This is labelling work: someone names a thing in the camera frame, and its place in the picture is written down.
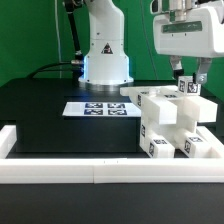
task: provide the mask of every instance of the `black table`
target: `black table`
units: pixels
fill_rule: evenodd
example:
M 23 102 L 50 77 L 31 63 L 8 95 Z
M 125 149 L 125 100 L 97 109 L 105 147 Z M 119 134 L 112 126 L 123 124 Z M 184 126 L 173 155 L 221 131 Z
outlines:
M 136 82 L 135 85 L 173 84 L 173 81 Z M 223 140 L 223 105 L 211 93 L 202 90 L 202 95 L 220 104 L 218 122 L 207 127 Z M 16 79 L 0 88 L 0 125 L 16 124 L 19 142 L 9 154 L 9 158 L 86 158 L 86 157 L 144 157 L 138 147 L 139 119 L 118 119 L 121 134 L 126 130 L 130 147 L 124 142 L 114 142 L 114 146 L 102 151 L 100 143 L 82 152 L 62 144 L 64 130 L 77 123 L 99 124 L 102 120 L 71 119 L 61 116 L 65 103 L 69 101 L 129 102 L 118 93 L 97 93 L 77 89 L 66 79 Z M 113 119 L 103 122 L 103 126 L 114 123 Z M 32 137 L 35 130 L 42 130 L 37 139 Z M 48 147 L 46 135 L 50 134 Z M 200 183 L 167 184 L 41 184 L 41 185 L 0 185 L 0 223 L 183 223 L 211 224 L 223 223 L 224 185 Z

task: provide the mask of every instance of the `white foam block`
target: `white foam block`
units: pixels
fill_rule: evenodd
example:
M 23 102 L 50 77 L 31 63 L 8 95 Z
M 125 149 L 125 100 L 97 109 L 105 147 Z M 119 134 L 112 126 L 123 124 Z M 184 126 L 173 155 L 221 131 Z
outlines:
M 143 112 L 158 124 L 175 124 L 177 106 L 162 97 L 142 96 Z
M 5 159 L 16 142 L 16 126 L 6 125 L 0 131 L 0 159 Z
M 196 133 L 178 129 L 174 135 L 178 148 L 189 158 L 210 158 L 211 145 Z
M 148 135 L 145 149 L 151 158 L 174 158 L 175 148 L 161 135 Z
M 198 122 L 215 122 L 217 104 L 200 96 L 184 97 L 183 113 Z

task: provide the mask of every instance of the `black cable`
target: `black cable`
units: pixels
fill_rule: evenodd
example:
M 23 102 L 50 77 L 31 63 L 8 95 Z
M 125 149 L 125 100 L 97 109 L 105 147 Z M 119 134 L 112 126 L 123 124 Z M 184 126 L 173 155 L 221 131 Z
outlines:
M 142 18 L 143 32 L 144 32 L 144 36 L 145 36 L 145 40 L 146 40 L 146 44 L 147 44 L 149 58 L 150 58 L 150 61 L 151 61 L 151 64 L 152 64 L 152 68 L 153 68 L 153 71 L 154 71 L 154 74 L 155 74 L 155 78 L 156 78 L 156 80 L 159 80 L 159 77 L 158 77 L 158 74 L 157 74 L 157 71 L 156 71 L 156 65 L 154 63 L 153 56 L 152 56 L 152 51 L 151 51 L 150 44 L 149 44 L 149 39 L 148 39 L 147 32 L 146 32 L 143 3 L 142 3 L 142 0 L 139 0 L 139 2 L 140 2 L 140 6 L 141 6 L 141 18 Z
M 38 68 L 37 70 L 35 70 L 34 72 L 31 72 L 29 75 L 27 75 L 27 78 L 32 79 L 38 72 L 44 71 L 46 68 L 52 68 L 55 66 L 60 66 L 60 65 L 71 65 L 71 62 L 59 62 L 59 63 L 53 63 L 53 64 L 48 64 L 48 65 L 44 65 L 40 68 Z
M 74 48 L 75 48 L 75 52 L 76 52 L 75 56 L 83 57 L 82 53 L 81 53 L 81 47 L 80 47 L 80 43 L 79 43 L 79 38 L 78 38 L 78 33 L 77 33 L 77 28 L 76 28 L 76 24 L 75 24 L 75 19 L 74 19 L 73 13 L 69 13 L 68 14 L 68 19 L 69 19 L 71 32 L 72 32 L 73 44 L 74 44 Z

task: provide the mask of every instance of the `black square marker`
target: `black square marker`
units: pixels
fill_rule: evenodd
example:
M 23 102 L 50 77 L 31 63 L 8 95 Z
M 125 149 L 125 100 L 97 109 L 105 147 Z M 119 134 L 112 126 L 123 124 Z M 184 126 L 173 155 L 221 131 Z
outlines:
M 103 115 L 103 110 L 98 110 L 98 109 L 85 109 L 84 115 L 92 115 L 92 116 L 98 116 L 98 115 Z
M 103 108 L 102 103 L 86 103 L 85 108 Z
M 126 110 L 108 110 L 108 115 L 125 116 L 127 115 L 127 111 Z

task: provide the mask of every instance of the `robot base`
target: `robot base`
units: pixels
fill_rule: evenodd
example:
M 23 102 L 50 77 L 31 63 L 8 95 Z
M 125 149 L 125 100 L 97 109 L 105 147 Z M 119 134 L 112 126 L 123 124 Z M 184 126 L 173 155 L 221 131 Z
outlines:
M 79 86 L 84 89 L 94 90 L 94 91 L 108 91 L 108 92 L 117 92 L 120 91 L 121 87 L 130 87 L 133 86 L 133 81 L 118 84 L 118 85 L 100 85 L 100 84 L 93 84 L 88 82 L 83 82 L 79 80 Z

